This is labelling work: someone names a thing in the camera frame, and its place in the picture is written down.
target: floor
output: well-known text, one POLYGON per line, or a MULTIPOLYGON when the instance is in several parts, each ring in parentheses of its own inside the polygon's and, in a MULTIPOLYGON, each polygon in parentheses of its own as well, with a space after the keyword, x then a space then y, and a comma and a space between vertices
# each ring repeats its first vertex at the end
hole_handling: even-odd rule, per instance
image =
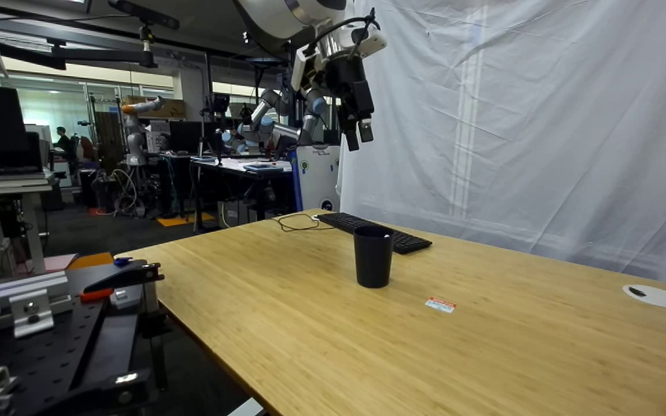
MULTIPOLYGON (((195 227, 164 230, 156 218, 92 215, 84 206, 48 212, 46 255, 125 253, 164 240, 195 235, 195 227)), ((248 396, 212 359, 173 323, 164 337, 168 388, 146 413, 156 416, 219 416, 237 410, 248 396)), ((136 346, 136 368, 148 364, 148 344, 136 346)))

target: cable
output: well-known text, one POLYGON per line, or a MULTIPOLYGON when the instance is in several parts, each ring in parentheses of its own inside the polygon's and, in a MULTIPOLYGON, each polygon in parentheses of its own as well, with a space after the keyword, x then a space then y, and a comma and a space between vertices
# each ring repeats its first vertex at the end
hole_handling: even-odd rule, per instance
POLYGON ((125 187, 125 190, 133 193, 133 202, 129 202, 129 206, 125 208, 125 215, 133 215, 133 211, 134 211, 136 203, 138 203, 138 184, 136 184, 134 175, 136 175, 136 172, 134 172, 134 168, 128 168, 128 173, 125 173, 128 187, 125 187))
POLYGON ((183 203, 179 202, 173 161, 171 161, 171 157, 166 157, 164 161, 166 161, 168 187, 171 187, 171 208, 168 211, 173 211, 173 203, 177 203, 177 212, 179 212, 179 206, 183 206, 183 203))
POLYGON ((379 26, 378 19, 375 19, 375 8, 372 8, 372 11, 370 11, 367 17, 355 17, 355 19, 348 19, 348 20, 340 20, 340 23, 326 28, 322 35, 316 35, 316 38, 307 45, 306 56, 314 53, 316 45, 319 45, 323 38, 328 38, 331 33, 340 31, 343 26, 358 23, 358 20, 363 20, 366 28, 378 26, 378 31, 382 31, 382 26, 379 26))
POLYGON ((306 212, 294 212, 294 215, 279 215, 276 218, 276 221, 279 224, 279 230, 284 234, 294 234, 294 231, 312 231, 312 230, 331 230, 331 227, 322 227, 322 221, 314 215, 306 215, 306 212), (311 220, 311 224, 289 224, 289 220, 311 220))
POLYGON ((138 195, 136 187, 134 187, 134 181, 133 181, 129 172, 125 172, 125 168, 113 168, 112 175, 113 175, 116 182, 119 182, 119 175, 122 175, 121 195, 113 202, 113 218, 119 218, 119 215, 129 218, 133 208, 136 203, 136 195, 138 195))

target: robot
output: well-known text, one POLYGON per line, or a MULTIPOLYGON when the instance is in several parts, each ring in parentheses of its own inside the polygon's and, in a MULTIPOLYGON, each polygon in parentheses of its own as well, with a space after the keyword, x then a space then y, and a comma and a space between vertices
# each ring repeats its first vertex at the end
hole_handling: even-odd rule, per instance
POLYGON ((125 168, 116 168, 112 175, 121 184, 113 215, 138 215, 143 218, 156 198, 156 187, 148 181, 146 172, 146 127, 138 121, 138 113, 156 111, 163 107, 163 99, 151 102, 128 102, 121 107, 122 127, 125 127, 125 168))
POLYGON ((138 113, 156 111, 163 107, 163 97, 151 102, 125 102, 121 107, 125 121, 125 164, 128 167, 146 167, 146 127, 138 121, 138 113))
MULTIPOLYGON (((337 121, 350 150, 358 150, 358 141, 375 138, 370 127, 375 104, 363 75, 363 57, 387 46, 375 9, 367 17, 345 19, 348 0, 237 0, 237 8, 267 52, 300 45, 294 52, 289 89, 306 99, 304 127, 278 126, 276 138, 319 141, 328 113, 323 95, 340 99, 337 121)), ((260 131, 267 111, 284 113, 284 107, 289 109, 289 95, 264 90, 251 129, 260 131)))

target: black cup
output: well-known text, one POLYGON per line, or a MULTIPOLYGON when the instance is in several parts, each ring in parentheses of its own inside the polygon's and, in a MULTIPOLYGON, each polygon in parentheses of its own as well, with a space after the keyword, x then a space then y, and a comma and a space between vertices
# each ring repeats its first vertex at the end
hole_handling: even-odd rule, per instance
POLYGON ((360 287, 387 287, 394 258, 394 231, 385 227, 358 227, 355 231, 356 279, 360 287))

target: ceiling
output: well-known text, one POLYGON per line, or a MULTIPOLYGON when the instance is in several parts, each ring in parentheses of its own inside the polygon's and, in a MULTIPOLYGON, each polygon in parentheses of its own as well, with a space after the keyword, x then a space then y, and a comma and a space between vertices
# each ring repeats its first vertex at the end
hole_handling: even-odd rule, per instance
MULTIPOLYGON (((157 45, 192 46, 212 56, 264 56, 255 46, 244 45, 246 23, 233 0, 133 0, 134 5, 173 17, 180 28, 166 31, 152 26, 157 45)), ((138 19, 133 19, 108 0, 92 0, 91 15, 84 2, 72 0, 0 0, 0 11, 18 17, 40 17, 52 23, 72 28, 97 28, 136 38, 138 19)))

